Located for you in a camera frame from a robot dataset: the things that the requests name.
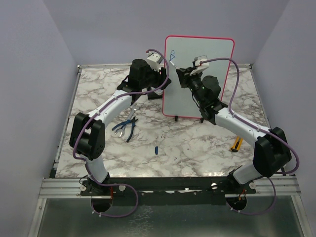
marble tabletop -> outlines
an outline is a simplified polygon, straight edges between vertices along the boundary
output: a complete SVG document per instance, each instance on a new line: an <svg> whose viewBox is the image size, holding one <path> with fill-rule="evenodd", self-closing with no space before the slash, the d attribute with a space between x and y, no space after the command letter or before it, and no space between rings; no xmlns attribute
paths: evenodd
<svg viewBox="0 0 316 237"><path fill-rule="evenodd" d="M64 144L58 163L57 178L82 177L86 170L82 161L72 157L69 138L77 113L88 113L106 101L117 85L128 75L129 68L83 69L79 80ZM223 101L228 103L236 82L236 70L230 67ZM134 114L138 121L129 143L112 132L112 127L125 121L130 108L117 116L106 128L103 162L112 177L188 177L225 176L253 158L253 149L243 142L237 153L230 147L236 135L197 119L165 117L162 100L142 96ZM259 97L248 67L241 67L239 87L232 108L240 115L267 126Z"/></svg>

gray wall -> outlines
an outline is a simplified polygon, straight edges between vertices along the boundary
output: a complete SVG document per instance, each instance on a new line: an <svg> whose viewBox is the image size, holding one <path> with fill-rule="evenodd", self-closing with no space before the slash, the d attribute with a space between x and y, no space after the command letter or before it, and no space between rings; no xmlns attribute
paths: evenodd
<svg viewBox="0 0 316 237"><path fill-rule="evenodd" d="M168 35L229 37L253 63L288 0L44 0L79 64L128 63Z"/></svg>
<svg viewBox="0 0 316 237"><path fill-rule="evenodd" d="M254 75L271 125L284 129L301 158L297 177L316 236L315 9L315 0L289 2L254 64Z"/></svg>
<svg viewBox="0 0 316 237"><path fill-rule="evenodd" d="M26 236L49 174L76 64L41 0L0 7L0 236Z"/></svg>

drawing on whiteboard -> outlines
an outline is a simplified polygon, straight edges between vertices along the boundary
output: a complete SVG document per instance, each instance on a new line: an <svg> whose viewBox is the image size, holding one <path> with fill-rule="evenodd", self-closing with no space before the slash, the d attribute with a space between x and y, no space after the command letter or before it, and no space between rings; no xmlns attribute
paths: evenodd
<svg viewBox="0 0 316 237"><path fill-rule="evenodd" d="M176 56L174 56L174 50L172 50L171 52L170 52L170 60L169 61L171 61L172 59L174 59Z"/></svg>

purple cable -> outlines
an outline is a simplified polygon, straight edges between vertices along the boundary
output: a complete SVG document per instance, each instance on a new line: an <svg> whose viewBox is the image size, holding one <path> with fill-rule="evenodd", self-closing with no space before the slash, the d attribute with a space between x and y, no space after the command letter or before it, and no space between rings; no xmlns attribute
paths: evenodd
<svg viewBox="0 0 316 237"><path fill-rule="evenodd" d="M168 78L169 78L169 64L168 64L166 58L163 56L162 53L160 53L159 51L157 51L157 50L155 50L155 49L148 49L146 52L148 53L149 51L156 52L157 54L159 54L159 55L163 58L163 60L164 60L164 62L165 62L165 65L166 65L166 67L167 67L167 76L166 76L166 79L164 80L164 82L163 82L159 87L157 87L156 89L153 89L153 90L144 91L144 92L143 92L143 91L137 91L137 92L130 92L130 93L121 94L121 95L117 96L116 98L113 98L112 100L110 100L108 103L106 103L106 104L99 110L99 113L101 113L106 107L108 107L108 106L109 106L111 103L113 103L115 100L117 100L117 99L119 99L119 98L121 98L121 97L123 97L123 96L126 96L126 95L137 95L137 94L146 95L146 94L155 92L156 90L159 90L160 88L162 88L162 87L167 83ZM81 137L82 137L84 131L86 130L86 128L89 126L89 124L91 123L91 121L92 121L97 115L98 115L98 114L95 113L95 114L88 120L88 122L83 126L82 130L80 131L79 136L78 136L78 138L77 138L77 140L76 140L76 142L75 142L75 145L74 145L74 150L73 150L73 157L74 157L75 159L80 159L80 160L82 160L82 161L85 162L85 158L81 158L81 157L77 157L77 156L76 156L76 152L77 152L77 148L78 148L78 143L79 143L79 141L80 141L80 139L81 139ZM104 187L120 186L120 185L122 185L122 186L129 187L129 188L132 189L133 192L136 194L136 203L135 203L135 206L134 206L134 208L133 208L130 212L128 212L127 214L114 216L114 215L108 215L108 214L99 213L99 212L96 212L96 211L94 210L93 204L91 203L91 208L93 209L94 212L96 212L96 213L99 214L99 215L106 216L106 217L121 218L121 217L129 216L130 214L132 214L132 213L137 209L137 206L138 206L138 194L137 194L137 191L136 191L131 185L129 185L129 184L102 184L102 183L100 183L99 181L97 181L97 180L93 177L93 175L91 174L91 171L90 171L90 169L89 169L89 167L88 167L88 165L87 165L86 162L85 162L85 168L86 168L86 170L87 170L87 172L88 172L88 177L89 177L90 179L92 179L95 183L97 183L98 185L104 186Z"/></svg>
<svg viewBox="0 0 316 237"><path fill-rule="evenodd" d="M214 62L214 61L219 61L219 60L228 60L228 61L231 61L231 62L235 65L236 70L237 70L236 85L235 85L235 88L234 88L234 91L233 91L231 100L229 101L229 104L228 104L229 112L230 112L235 118L237 118L239 121L245 123L245 124L248 125L249 127L252 127L252 128L257 129L256 126L254 126L254 125L252 125L251 123L249 123L248 121L242 119L242 118L239 117L237 114L235 114L234 111L232 110L232 103L233 103L234 96L235 96L235 94L236 94L237 87L238 87L238 83L239 83L239 67L238 67L237 63L236 63L233 59L231 59L231 58L214 58L214 59L209 59L209 60L200 62L200 65L202 65L203 63ZM276 174L290 174L290 173L295 172L295 171L298 169L298 167L300 166L300 159L299 159L298 154L296 153L296 151L295 151L289 144L287 144L286 142L284 142L281 138L275 136L274 134L270 133L269 131L263 130L263 129L261 129L261 128L259 128L259 131L260 131L260 132L263 132L263 133L266 133L266 134L272 136L273 138L277 139L279 142L281 142L283 145L285 145L288 149L290 149L290 150L292 151L292 153L294 154L294 156L295 156L296 165L295 165L295 167L294 167L292 170L286 171L286 172L276 172Z"/></svg>
<svg viewBox="0 0 316 237"><path fill-rule="evenodd" d="M237 211L237 210L233 209L233 208L228 204L228 202L226 203L227 206L229 206L229 207L231 208L231 211L236 212L236 213L238 213L238 214L246 215L246 216L257 216L257 215L266 214L267 212L272 211L273 208L274 208L274 206L276 205L277 192L276 192L276 187L275 187L275 185L273 184L272 180L271 180L270 178L267 178L267 179L271 182L272 188L273 188L273 192L274 192L273 202L272 202L272 204L270 205L270 207L269 207L267 210L260 211L260 212L254 212L254 213L248 213L248 212Z"/></svg>

